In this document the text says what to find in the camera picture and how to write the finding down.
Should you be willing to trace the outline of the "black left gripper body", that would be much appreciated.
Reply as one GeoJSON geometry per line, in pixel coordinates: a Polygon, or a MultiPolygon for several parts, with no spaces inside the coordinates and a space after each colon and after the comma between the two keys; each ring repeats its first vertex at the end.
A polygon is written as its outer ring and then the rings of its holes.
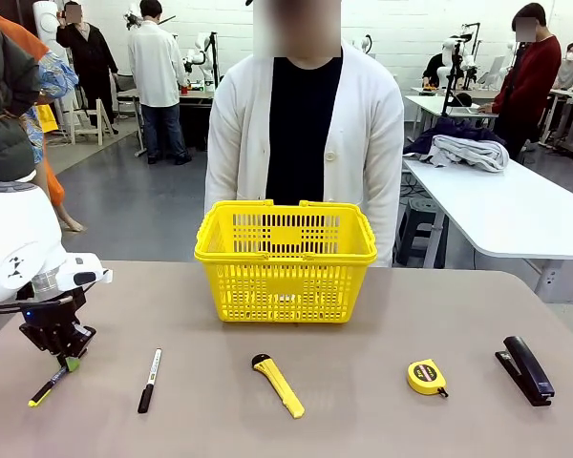
{"type": "Polygon", "coordinates": [[[76,316],[85,303],[85,289],[77,287],[51,301],[22,306],[19,329],[41,351],[80,358],[96,334],[76,316]]]}

